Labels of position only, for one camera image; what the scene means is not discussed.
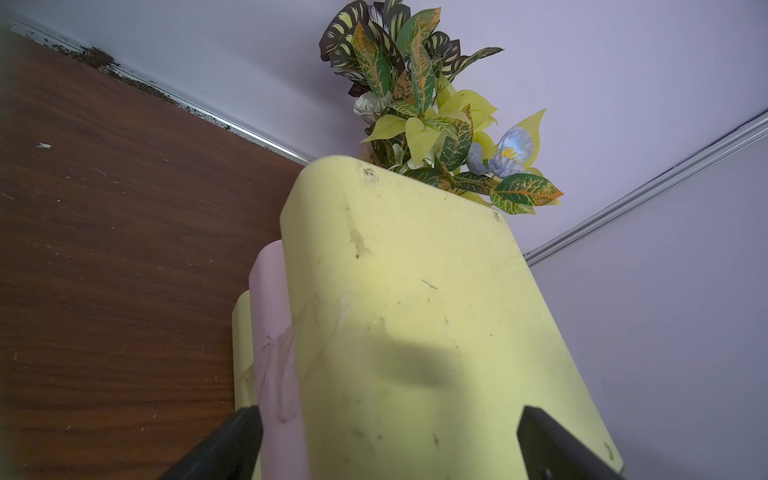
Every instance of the stain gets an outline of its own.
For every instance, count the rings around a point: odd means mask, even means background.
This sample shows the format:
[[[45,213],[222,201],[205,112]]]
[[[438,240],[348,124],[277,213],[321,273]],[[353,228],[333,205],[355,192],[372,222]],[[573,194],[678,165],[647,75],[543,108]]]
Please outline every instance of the stain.
[[[355,244],[355,258],[360,258],[365,253],[371,253],[371,250],[368,250],[366,247],[365,239],[362,238],[362,235],[360,235],[360,232],[357,231],[354,225],[349,230],[349,236],[352,243]]]
[[[613,461],[614,451],[611,450],[611,447],[608,445],[608,442],[603,442],[603,445],[605,445],[605,449],[608,450],[608,456],[611,457],[611,461]]]
[[[431,289],[434,289],[434,290],[437,290],[437,287],[436,287],[436,286],[432,285],[430,282],[428,282],[428,281],[424,280],[423,278],[420,278],[419,280],[421,280],[421,281],[422,281],[422,283],[424,284],[424,286],[426,286],[426,287],[428,287],[428,288],[431,288]]]
[[[362,171],[362,174],[366,176],[366,180],[369,182],[376,183],[379,181],[379,175],[376,175],[376,172],[373,171],[372,168],[366,168]]]

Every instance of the yellow plastic container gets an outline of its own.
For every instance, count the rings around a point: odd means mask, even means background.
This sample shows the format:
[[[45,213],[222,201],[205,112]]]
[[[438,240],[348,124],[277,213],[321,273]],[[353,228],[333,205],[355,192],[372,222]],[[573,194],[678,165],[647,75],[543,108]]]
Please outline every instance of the yellow plastic container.
[[[525,405],[622,468],[499,212],[326,157],[280,226],[315,480],[523,480]]]

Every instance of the scratch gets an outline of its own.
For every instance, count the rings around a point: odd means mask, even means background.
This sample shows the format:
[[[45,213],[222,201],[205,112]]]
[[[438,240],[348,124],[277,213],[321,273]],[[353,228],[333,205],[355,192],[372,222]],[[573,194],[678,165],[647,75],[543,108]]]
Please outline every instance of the scratch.
[[[432,285],[430,282],[428,282],[428,281],[424,280],[423,278],[420,278],[419,280],[421,280],[421,281],[422,281],[422,283],[424,283],[424,286],[428,286],[429,288],[432,288],[432,289],[435,289],[435,290],[437,290],[437,287],[436,287],[436,286]]]

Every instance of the artificial plant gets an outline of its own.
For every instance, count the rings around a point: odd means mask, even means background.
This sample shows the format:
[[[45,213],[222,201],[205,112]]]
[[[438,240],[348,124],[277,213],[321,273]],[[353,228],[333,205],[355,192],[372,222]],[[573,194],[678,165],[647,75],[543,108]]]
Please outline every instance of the artificial plant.
[[[499,53],[461,53],[459,40],[435,31],[440,8],[411,15],[402,0],[348,4],[320,39],[320,57],[352,81],[355,112],[369,126],[372,160],[426,184],[508,214],[559,204],[560,192],[532,167],[544,110],[498,142],[484,132],[496,108],[451,82],[475,61]],[[481,195],[490,197],[491,203]]]

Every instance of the purple wall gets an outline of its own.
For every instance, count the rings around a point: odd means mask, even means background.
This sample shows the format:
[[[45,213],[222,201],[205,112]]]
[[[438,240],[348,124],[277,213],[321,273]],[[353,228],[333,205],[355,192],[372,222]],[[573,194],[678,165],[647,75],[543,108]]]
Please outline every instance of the purple wall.
[[[533,268],[631,480],[768,475],[768,140]]]

